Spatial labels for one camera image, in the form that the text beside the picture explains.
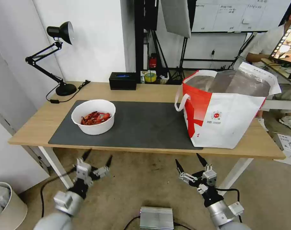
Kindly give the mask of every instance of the bag logo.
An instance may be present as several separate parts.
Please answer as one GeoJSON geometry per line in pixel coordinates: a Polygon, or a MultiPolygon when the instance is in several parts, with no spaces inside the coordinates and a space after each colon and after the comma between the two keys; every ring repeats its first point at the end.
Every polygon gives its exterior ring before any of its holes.
{"type": "Polygon", "coordinates": [[[212,120],[220,120],[221,119],[221,115],[222,115],[222,112],[220,111],[214,111],[212,113],[212,120]]]}

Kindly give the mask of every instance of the red crayfish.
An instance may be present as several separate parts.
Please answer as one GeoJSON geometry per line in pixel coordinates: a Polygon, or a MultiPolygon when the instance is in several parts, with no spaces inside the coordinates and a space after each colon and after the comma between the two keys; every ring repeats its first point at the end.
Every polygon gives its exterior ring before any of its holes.
{"type": "Polygon", "coordinates": [[[89,113],[86,117],[82,117],[81,125],[98,125],[107,121],[110,113],[100,113],[98,111],[89,113]]]}

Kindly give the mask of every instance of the red object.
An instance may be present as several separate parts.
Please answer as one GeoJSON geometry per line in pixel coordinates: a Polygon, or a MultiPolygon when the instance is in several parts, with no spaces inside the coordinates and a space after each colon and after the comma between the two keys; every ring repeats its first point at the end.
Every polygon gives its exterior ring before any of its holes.
{"type": "Polygon", "coordinates": [[[100,113],[95,111],[89,113],[86,117],[82,117],[81,125],[97,125],[107,121],[109,118],[110,113],[100,113]]]}
{"type": "Polygon", "coordinates": [[[203,125],[203,121],[205,118],[205,114],[206,114],[212,93],[208,93],[203,90],[194,88],[184,83],[184,81],[183,81],[183,95],[188,94],[191,96],[190,100],[186,101],[185,108],[187,112],[188,134],[189,134],[189,137],[192,138],[192,136],[195,133],[194,124],[197,124],[199,126],[203,125]]]}
{"type": "Polygon", "coordinates": [[[156,68],[157,65],[157,58],[156,57],[150,57],[149,59],[149,68],[156,68]]]}

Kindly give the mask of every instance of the tissue box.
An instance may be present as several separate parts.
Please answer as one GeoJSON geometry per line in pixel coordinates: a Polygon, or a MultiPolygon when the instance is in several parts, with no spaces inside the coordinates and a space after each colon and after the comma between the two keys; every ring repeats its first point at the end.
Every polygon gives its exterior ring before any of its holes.
{"type": "Polygon", "coordinates": [[[109,77],[111,90],[136,90],[136,73],[112,72],[109,77]]]}
{"type": "Polygon", "coordinates": [[[291,136],[275,134],[273,140],[286,156],[284,160],[275,161],[291,165],[291,136]]]}

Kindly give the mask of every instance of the white table leg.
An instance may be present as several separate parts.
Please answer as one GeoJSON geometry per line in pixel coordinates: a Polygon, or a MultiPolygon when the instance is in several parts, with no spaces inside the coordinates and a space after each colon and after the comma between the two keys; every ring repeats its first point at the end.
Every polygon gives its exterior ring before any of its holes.
{"type": "MultiPolygon", "coordinates": [[[[66,171],[63,168],[62,164],[58,160],[57,156],[55,155],[54,151],[50,147],[42,147],[38,146],[39,149],[42,151],[43,155],[46,157],[48,162],[51,164],[52,168],[55,170],[58,176],[65,174],[66,171]]],[[[70,188],[73,186],[73,183],[69,176],[60,177],[66,188],[70,188]]]]}
{"type": "Polygon", "coordinates": [[[218,188],[229,189],[252,161],[253,158],[240,158],[218,188]]]}

